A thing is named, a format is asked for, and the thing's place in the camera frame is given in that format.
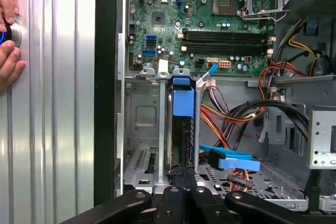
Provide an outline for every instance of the blue sata port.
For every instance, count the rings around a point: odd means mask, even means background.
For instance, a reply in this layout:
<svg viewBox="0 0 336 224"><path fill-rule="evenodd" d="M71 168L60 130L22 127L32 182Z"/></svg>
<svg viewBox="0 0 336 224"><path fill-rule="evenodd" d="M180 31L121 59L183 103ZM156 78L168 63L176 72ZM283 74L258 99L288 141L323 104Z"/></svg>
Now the blue sata port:
<svg viewBox="0 0 336 224"><path fill-rule="evenodd" d="M155 57L156 52L155 52L155 50L143 50L142 51L142 56L143 57Z"/></svg>
<svg viewBox="0 0 336 224"><path fill-rule="evenodd" d="M147 35L146 36L146 40L156 41L157 40L157 36L155 36L155 35Z"/></svg>

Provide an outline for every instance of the hand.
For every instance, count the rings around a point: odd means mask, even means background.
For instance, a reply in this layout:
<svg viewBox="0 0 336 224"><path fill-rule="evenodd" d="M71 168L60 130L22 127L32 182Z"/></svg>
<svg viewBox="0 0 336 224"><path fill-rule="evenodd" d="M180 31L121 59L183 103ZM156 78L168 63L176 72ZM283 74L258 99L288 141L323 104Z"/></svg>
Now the hand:
<svg viewBox="0 0 336 224"><path fill-rule="evenodd" d="M19 6L17 0L0 0L0 7L2 9L3 16L5 20L3 20L0 15L0 31L6 31L5 22L12 25L15 22L14 14L19 14Z"/></svg>
<svg viewBox="0 0 336 224"><path fill-rule="evenodd" d="M0 45L0 93L4 92L22 73L26 62L19 60L20 49L8 40Z"/></svg>

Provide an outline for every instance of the black frame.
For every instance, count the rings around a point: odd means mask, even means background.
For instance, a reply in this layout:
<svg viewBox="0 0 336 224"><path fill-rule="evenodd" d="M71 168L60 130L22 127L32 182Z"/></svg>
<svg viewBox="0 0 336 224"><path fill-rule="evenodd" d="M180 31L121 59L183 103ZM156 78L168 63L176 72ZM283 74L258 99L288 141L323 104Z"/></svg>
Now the black frame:
<svg viewBox="0 0 336 224"><path fill-rule="evenodd" d="M113 197L116 0L96 0L94 205Z"/></svg>

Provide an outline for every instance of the silver ribbed panel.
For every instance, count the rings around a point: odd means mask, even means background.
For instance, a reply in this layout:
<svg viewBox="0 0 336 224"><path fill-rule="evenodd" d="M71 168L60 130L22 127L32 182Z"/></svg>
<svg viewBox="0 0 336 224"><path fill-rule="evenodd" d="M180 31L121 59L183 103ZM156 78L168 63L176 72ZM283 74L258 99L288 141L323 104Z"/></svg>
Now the silver ribbed panel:
<svg viewBox="0 0 336 224"><path fill-rule="evenodd" d="M19 0L27 66L0 97L0 223L93 207L95 0Z"/></svg>

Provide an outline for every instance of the cpu socket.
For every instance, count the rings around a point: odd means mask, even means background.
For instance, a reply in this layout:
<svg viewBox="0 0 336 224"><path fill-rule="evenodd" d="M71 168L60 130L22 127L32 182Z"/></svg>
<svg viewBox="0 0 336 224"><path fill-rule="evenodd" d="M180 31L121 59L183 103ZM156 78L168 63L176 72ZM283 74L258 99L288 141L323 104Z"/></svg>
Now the cpu socket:
<svg viewBox="0 0 336 224"><path fill-rule="evenodd" d="M215 15L236 15L236 0L212 0L212 13Z"/></svg>

